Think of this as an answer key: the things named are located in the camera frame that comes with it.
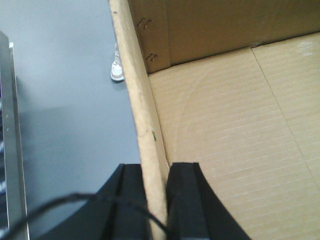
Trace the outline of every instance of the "black wire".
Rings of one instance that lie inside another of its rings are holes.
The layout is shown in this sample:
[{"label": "black wire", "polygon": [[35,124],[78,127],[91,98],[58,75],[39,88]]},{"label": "black wire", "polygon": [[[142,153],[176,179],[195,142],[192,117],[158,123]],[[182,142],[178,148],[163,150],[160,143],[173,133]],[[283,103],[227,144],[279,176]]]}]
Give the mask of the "black wire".
[{"label": "black wire", "polygon": [[42,215],[43,213],[47,212],[48,210],[50,210],[54,207],[57,207],[62,204],[75,203],[75,202],[79,202],[79,201],[83,201],[83,200],[102,202],[102,203],[103,202],[114,202],[117,204],[125,205],[125,206],[141,213],[142,215],[146,216],[147,218],[151,219],[152,221],[154,221],[154,223],[156,225],[158,225],[158,227],[161,228],[167,236],[171,235],[168,228],[165,225],[163,225],[162,222],[158,218],[156,218],[155,215],[153,215],[151,212],[149,212],[144,207],[142,207],[142,206],[140,206],[130,200],[124,199],[120,196],[114,196],[114,195],[98,196],[94,193],[71,193],[68,195],[64,195],[64,196],[55,198],[55,199],[41,205],[40,207],[38,207],[37,209],[32,211],[30,214],[28,214],[26,217],[19,220],[15,225],[13,225],[13,227],[10,227],[9,231],[6,234],[4,234],[4,236],[1,237],[0,240],[9,240],[11,237],[16,235],[21,230],[21,228],[23,228],[28,222],[31,222],[32,220],[38,218],[40,215]]}]

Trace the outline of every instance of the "metal edge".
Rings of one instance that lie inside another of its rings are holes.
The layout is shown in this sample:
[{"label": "metal edge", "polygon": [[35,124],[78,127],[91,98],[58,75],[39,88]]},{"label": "metal edge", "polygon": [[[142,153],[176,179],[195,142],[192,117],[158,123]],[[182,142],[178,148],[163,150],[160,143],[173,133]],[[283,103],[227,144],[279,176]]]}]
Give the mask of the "metal edge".
[{"label": "metal edge", "polygon": [[[4,167],[9,228],[27,215],[26,191],[23,171],[20,126],[17,102],[17,85],[14,53],[9,40],[0,32],[0,80],[2,97],[2,127],[4,141]],[[25,226],[13,240],[29,240]]]}]

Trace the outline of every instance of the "floor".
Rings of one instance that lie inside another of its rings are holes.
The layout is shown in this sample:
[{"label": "floor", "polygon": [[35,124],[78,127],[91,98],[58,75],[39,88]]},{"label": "floor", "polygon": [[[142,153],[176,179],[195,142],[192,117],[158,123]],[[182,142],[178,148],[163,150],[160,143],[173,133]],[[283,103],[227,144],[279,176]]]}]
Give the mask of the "floor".
[{"label": "floor", "polygon": [[[96,192],[120,163],[139,163],[124,82],[110,79],[115,35],[107,0],[2,0],[14,43],[28,210],[74,191]],[[30,225],[30,239],[81,204]]]}]

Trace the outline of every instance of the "black object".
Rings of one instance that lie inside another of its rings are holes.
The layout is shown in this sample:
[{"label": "black object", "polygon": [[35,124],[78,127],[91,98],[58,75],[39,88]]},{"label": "black object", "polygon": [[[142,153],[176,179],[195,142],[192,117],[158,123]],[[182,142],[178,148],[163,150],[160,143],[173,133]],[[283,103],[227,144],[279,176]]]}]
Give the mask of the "black object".
[{"label": "black object", "polygon": [[[139,164],[120,164],[97,195],[122,196],[146,206]],[[133,209],[114,202],[87,202],[37,240],[147,240],[149,221]]]},{"label": "black object", "polygon": [[166,194],[172,239],[250,240],[211,189],[198,163],[174,163]]}]

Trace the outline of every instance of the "tan cardboard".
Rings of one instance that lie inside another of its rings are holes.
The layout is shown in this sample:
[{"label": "tan cardboard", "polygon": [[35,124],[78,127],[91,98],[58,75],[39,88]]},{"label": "tan cardboard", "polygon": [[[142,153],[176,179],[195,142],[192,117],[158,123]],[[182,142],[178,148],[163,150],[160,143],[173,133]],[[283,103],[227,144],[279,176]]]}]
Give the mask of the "tan cardboard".
[{"label": "tan cardboard", "polygon": [[[320,31],[319,0],[129,0],[148,73]],[[152,22],[147,30],[140,20]]]},{"label": "tan cardboard", "polygon": [[149,76],[167,160],[199,162],[252,239],[320,236],[319,47],[316,33]]},{"label": "tan cardboard", "polygon": [[169,165],[199,162],[252,239],[319,239],[320,1],[129,2],[110,6],[149,210],[165,223]]},{"label": "tan cardboard", "polygon": [[[165,223],[167,220],[165,181],[169,167],[155,103],[128,2],[110,1],[110,8],[137,131],[148,208]],[[156,239],[164,238],[164,233],[154,223],[151,227]]]}]

